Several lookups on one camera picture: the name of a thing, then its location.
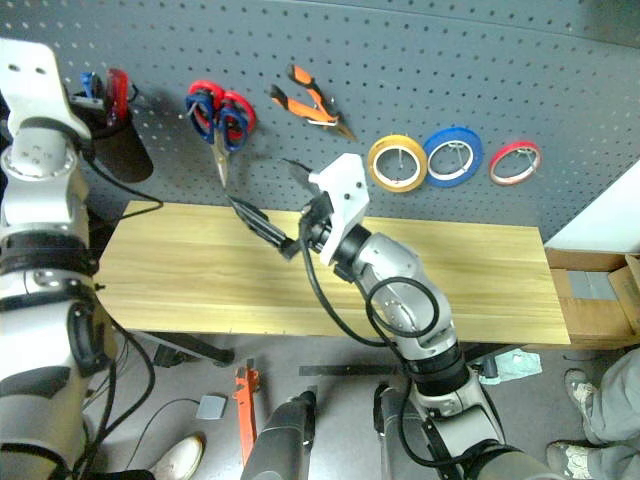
cardboard box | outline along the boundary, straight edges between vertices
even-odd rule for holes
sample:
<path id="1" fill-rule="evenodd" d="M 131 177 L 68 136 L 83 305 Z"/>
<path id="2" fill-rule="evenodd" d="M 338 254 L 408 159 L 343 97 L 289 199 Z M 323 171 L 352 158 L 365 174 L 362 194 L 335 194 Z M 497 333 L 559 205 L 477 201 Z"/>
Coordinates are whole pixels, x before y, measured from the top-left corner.
<path id="1" fill-rule="evenodd" d="M 640 260 L 625 255 L 627 266 L 609 274 L 609 282 L 631 328 L 640 334 Z"/>
<path id="2" fill-rule="evenodd" d="M 547 249 L 546 253 L 573 346 L 620 348 L 640 343 L 640 289 L 630 287 L 640 285 L 636 281 L 640 280 L 638 258 L 630 255 L 625 258 L 624 254 L 617 253 L 555 249 Z M 618 300 L 576 298 L 578 295 L 574 295 L 569 271 L 611 272 L 609 280 Z"/>

workbench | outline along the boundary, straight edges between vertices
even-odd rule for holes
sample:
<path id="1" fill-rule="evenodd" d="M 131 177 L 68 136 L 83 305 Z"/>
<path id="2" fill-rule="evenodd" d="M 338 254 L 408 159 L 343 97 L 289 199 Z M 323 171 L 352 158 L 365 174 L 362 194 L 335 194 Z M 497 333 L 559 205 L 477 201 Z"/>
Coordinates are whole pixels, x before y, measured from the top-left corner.
<path id="1" fill-rule="evenodd" d="M 131 202 L 127 212 L 148 205 Z M 298 212 L 266 213 L 297 238 Z M 451 302 L 462 341 L 569 343 L 537 228 L 397 218 L 364 225 L 420 255 Z M 314 260 L 338 313 L 374 337 L 356 287 Z M 121 221 L 96 280 L 106 285 L 101 301 L 128 329 L 343 335 L 313 295 L 301 256 L 287 262 L 230 207 L 165 204 Z"/>

tape roll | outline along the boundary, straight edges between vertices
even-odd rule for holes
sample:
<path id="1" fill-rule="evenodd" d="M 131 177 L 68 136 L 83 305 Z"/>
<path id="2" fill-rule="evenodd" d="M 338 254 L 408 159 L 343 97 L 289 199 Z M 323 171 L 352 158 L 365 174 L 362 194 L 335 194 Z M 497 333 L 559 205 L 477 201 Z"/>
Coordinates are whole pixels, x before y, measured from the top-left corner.
<path id="1" fill-rule="evenodd" d="M 399 180 L 389 178 L 380 171 L 380 158 L 389 150 L 401 150 L 413 159 L 416 166 L 413 175 Z M 388 135 L 378 139 L 369 150 L 367 160 L 369 174 L 373 180 L 390 192 L 409 192 L 418 187 L 427 174 L 427 155 L 424 149 L 413 138 L 406 135 Z"/>
<path id="2" fill-rule="evenodd" d="M 458 170 L 451 173 L 440 173 L 431 165 L 433 157 L 445 148 L 455 148 L 461 155 L 461 165 Z M 460 150 L 464 149 L 467 155 L 462 160 Z M 429 162 L 427 164 L 427 183 L 435 187 L 455 187 L 468 180 L 482 163 L 482 141 L 472 130 L 463 127 L 447 128 L 434 133 L 424 142 L 424 150 L 427 152 Z"/>
<path id="3" fill-rule="evenodd" d="M 516 152 L 517 154 L 529 157 L 529 167 L 511 177 L 501 177 L 496 175 L 496 167 L 507 155 Z M 502 147 L 496 152 L 489 162 L 489 177 L 494 183 L 502 186 L 516 185 L 531 177 L 542 164 L 542 152 L 540 147 L 533 142 L 515 142 L 506 147 Z"/>

blue scissors handle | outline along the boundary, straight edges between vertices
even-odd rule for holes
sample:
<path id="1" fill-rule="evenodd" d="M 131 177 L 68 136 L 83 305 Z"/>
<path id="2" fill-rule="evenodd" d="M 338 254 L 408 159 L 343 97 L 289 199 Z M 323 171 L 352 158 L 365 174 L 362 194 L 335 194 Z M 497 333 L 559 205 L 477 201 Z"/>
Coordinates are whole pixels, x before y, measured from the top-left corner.
<path id="1" fill-rule="evenodd" d="M 240 129 L 242 136 L 239 139 L 232 140 L 229 132 L 231 131 L 231 126 L 228 122 L 228 119 L 231 118 L 235 120 L 235 124 L 233 125 L 233 131 L 237 132 Z M 224 139 L 224 147 L 229 152 L 237 152 L 247 141 L 247 137 L 249 136 L 249 122 L 245 118 L 245 116 L 237 110 L 236 108 L 225 106 L 220 109 L 218 114 L 218 125 L 217 128 L 222 132 L 222 138 Z"/>
<path id="2" fill-rule="evenodd" d="M 193 112 L 189 115 L 189 118 L 193 124 L 193 128 L 196 129 L 196 132 L 198 132 L 198 134 L 204 138 L 207 143 L 213 145 L 214 131 L 216 128 L 216 111 L 213 108 L 211 96 L 207 93 L 192 93 L 187 95 L 185 103 L 187 105 L 187 111 L 189 112 L 192 112 L 193 108 L 200 109 L 200 113 L 209 123 L 208 128 L 205 128 L 200 124 Z"/>

gray pants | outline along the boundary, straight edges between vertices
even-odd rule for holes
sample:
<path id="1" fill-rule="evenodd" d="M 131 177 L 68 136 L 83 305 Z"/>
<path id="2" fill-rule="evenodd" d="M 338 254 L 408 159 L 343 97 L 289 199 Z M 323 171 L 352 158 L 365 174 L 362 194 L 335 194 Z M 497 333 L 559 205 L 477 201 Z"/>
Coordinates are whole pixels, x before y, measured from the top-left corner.
<path id="1" fill-rule="evenodd" d="M 589 454 L 593 478 L 640 479 L 640 349 L 607 370 L 593 396 L 589 423 L 593 433 L 610 444 Z"/>

